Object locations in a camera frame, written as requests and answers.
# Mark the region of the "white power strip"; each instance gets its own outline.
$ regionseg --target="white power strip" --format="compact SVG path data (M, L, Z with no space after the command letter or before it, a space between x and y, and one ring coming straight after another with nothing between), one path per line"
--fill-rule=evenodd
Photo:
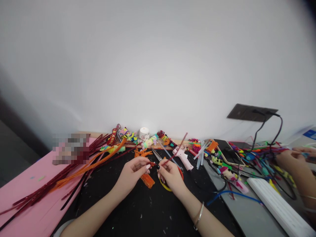
M264 179L247 182L290 237L315 237L312 227Z

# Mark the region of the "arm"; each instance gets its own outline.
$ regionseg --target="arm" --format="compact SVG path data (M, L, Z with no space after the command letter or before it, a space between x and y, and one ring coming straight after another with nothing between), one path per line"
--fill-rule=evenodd
M177 165L173 162L165 164L166 161L164 159L159 163L160 169L158 170L158 175L165 178L173 193L179 198L185 209L187 209L193 224L196 224L202 204L185 186ZM197 224L197 230L201 236L233 236L207 208L203 208L201 219Z
M308 148L304 147L294 148L293 150L296 151L287 150L282 152L277 156L276 161L280 167L292 175L297 190L302 196L305 207L316 210L316 199L305 197L310 196L316 198L316 180L308 167L305 158L300 154L300 152L310 153L315 151L310 151ZM312 223L316 224L316 214L312 212L307 213Z
M132 191L138 179L149 173L149 159L137 157L124 165L113 189L62 232L61 237L91 237L97 232L116 206Z

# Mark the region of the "power outlet panel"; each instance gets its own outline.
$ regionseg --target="power outlet panel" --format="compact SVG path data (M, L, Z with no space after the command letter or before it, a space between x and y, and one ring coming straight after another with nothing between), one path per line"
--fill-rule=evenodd
M247 120L247 121L255 121L255 122L263 122L264 116L260 114L253 113L254 110L258 110L264 114L270 111L272 113L276 113L277 109L269 109L269 108L262 108L256 107L251 105L243 105L243 104L236 104L230 114L227 116L228 119L239 119L239 120ZM268 121L272 115L266 114L266 121Z

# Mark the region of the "bracelet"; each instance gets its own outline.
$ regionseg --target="bracelet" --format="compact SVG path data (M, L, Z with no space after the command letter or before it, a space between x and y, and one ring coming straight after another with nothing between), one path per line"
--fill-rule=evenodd
M315 199L315 200L316 200L316 197L311 197L311 196L305 196L305 195L301 195L301 197L305 197L305 198L311 198L311 199Z
M197 222L195 223L195 225L193 226L195 230L198 230L198 229L197 229L197 225L198 225L198 223L199 223L199 221L200 221L200 219L201 219L203 207L204 207L204 202L202 202L202 206L201 206L201 210L200 210L200 215L198 216L198 220L197 220Z

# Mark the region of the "person's hand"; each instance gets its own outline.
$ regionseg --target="person's hand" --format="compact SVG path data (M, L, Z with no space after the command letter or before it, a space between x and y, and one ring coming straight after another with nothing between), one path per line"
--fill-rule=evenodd
M182 180L177 165L171 161L169 161L168 163L166 162L167 159L163 159L162 161L160 161L160 169L157 170L158 177L160 176L160 178L165 178L168 186L171 188L173 193L178 197L178 195L187 190L187 187L185 186Z
M310 157L316 157L316 149L308 148L308 147L295 147L293 148L294 151L298 152L305 152L308 153Z
M146 157L136 157L127 162L114 186L119 194L127 196L135 187L137 181L144 173L150 173L150 164L146 165L150 160Z
M305 157L298 151L286 150L276 156L276 161L290 175L309 170Z

